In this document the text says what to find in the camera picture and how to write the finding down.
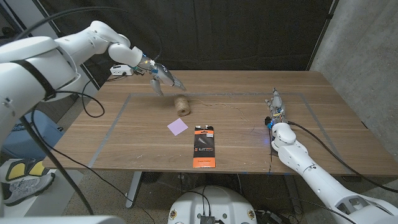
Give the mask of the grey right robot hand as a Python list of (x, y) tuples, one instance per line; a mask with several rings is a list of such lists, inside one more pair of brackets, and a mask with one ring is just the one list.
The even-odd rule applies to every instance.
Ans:
[(277, 123), (288, 123), (285, 116), (285, 105), (276, 88), (273, 88), (271, 100), (265, 99), (265, 103), (270, 111), (270, 116), (266, 118), (269, 128)]

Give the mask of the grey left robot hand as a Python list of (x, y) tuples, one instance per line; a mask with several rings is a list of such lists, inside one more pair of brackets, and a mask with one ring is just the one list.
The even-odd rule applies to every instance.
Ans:
[(150, 84), (152, 89), (159, 96), (164, 95), (160, 86), (161, 82), (164, 85), (174, 86), (181, 89), (182, 91), (186, 91), (183, 83), (177, 77), (172, 75), (171, 72), (164, 65), (155, 62), (144, 54), (142, 55), (141, 61), (138, 63), (137, 68), (152, 75), (152, 80), (150, 81)]

